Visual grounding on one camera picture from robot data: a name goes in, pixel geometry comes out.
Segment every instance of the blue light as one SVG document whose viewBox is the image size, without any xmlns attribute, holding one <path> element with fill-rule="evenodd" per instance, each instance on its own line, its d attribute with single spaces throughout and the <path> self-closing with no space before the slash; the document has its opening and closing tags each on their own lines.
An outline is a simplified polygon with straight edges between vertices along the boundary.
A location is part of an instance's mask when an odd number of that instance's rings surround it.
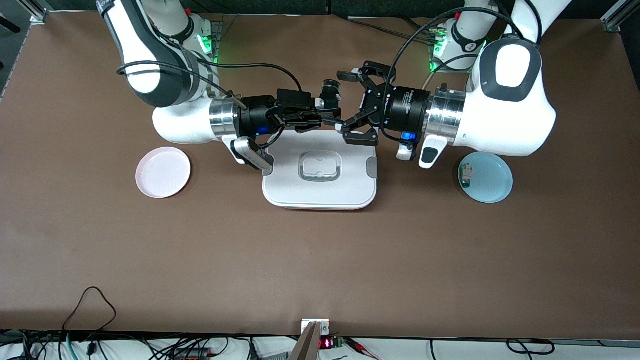
<svg viewBox="0 0 640 360">
<path fill-rule="evenodd" d="M 415 140 L 415 134 L 402 133 L 402 140 Z"/>
</svg>

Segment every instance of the light blue plate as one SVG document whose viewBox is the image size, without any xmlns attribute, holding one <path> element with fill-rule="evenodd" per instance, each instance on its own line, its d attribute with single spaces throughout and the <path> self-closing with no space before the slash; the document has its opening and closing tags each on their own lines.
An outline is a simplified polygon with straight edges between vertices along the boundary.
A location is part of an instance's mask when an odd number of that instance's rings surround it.
<svg viewBox="0 0 640 360">
<path fill-rule="evenodd" d="M 493 204 L 509 196 L 513 188 L 513 174 L 504 160 L 488 152 L 474 152 L 467 155 L 458 169 L 460 186 L 462 186 L 461 170 L 467 163 L 471 165 L 474 171 L 471 177 L 471 185 L 468 188 L 462 188 L 462 190 L 472 199 L 486 204 Z"/>
</svg>

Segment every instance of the table surface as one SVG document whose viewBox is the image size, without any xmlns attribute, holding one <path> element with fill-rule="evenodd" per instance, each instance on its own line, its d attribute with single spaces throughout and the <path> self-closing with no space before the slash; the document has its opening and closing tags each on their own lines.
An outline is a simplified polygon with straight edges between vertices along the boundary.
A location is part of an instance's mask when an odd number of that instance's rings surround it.
<svg viewBox="0 0 640 360">
<path fill-rule="evenodd" d="M 390 63 L 402 43 L 332 16 L 240 17 L 220 62 L 282 65 L 318 95 L 336 70 Z M 152 108 L 115 74 L 96 13 L 50 14 L 0 106 L 0 327 L 58 329 L 96 285 L 118 309 L 112 330 L 296 334 L 317 316 L 352 336 L 640 340 L 640 94 L 620 36 L 597 20 L 556 22 L 541 52 L 557 122 L 538 152 L 506 158 L 505 201 L 460 193 L 454 166 L 470 149 L 423 170 L 384 140 L 369 207 L 291 211 L 220 143 L 177 146 L 193 164 L 177 196 L 141 194 L 136 165 L 169 145 Z M 411 45 L 396 83 L 420 87 L 426 58 Z M 270 69 L 223 69 L 221 84 L 292 86 Z M 342 97 L 356 113 L 360 85 Z M 92 293 L 70 327 L 109 316 Z"/>
</svg>

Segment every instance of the round plate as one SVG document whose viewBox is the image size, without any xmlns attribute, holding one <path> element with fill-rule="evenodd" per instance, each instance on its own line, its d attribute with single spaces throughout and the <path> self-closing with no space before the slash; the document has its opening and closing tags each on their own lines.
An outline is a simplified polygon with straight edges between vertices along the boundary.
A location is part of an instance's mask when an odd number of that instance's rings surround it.
<svg viewBox="0 0 640 360">
<path fill-rule="evenodd" d="M 471 185 L 462 190 L 472 199 L 493 204 L 509 196 L 513 188 L 513 174 L 504 160 L 488 152 L 474 152 L 467 155 L 458 168 L 460 186 L 462 186 L 461 170 L 465 164 L 471 165 L 473 174 Z"/>
<path fill-rule="evenodd" d="M 162 199 L 177 194 L 189 181 L 191 163 L 174 147 L 160 147 L 145 155 L 136 169 L 136 184 L 148 197 Z"/>
</svg>

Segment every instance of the brown table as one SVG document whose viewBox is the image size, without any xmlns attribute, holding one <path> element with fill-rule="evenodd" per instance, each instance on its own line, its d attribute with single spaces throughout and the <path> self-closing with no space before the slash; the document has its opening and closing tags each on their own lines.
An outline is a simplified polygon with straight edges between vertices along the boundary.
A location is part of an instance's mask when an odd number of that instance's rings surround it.
<svg viewBox="0 0 640 360">
<path fill-rule="evenodd" d="M 401 20 L 376 23 L 409 32 Z M 221 62 L 264 61 L 322 80 L 364 60 L 390 63 L 404 40 L 332 16 L 241 17 Z M 640 95 L 618 34 L 559 21 L 541 48 L 557 110 L 546 144 L 506 158 L 504 202 L 461 195 L 448 148 L 431 170 L 378 148 L 375 201 L 349 213 L 290 211 L 222 144 L 187 145 L 193 177 L 166 200 L 134 182 L 138 161 L 169 145 L 114 70 L 96 13 L 34 26 L 0 106 L 0 327 L 60 328 L 83 289 L 118 308 L 112 330 L 296 334 L 322 316 L 353 336 L 640 340 Z M 397 84 L 420 86 L 412 45 Z M 274 94 L 269 69 L 222 70 L 237 94 Z M 464 75 L 437 75 L 462 89 Z M 343 84 L 342 108 L 362 98 Z M 109 317 L 96 294 L 71 327 Z"/>
</svg>

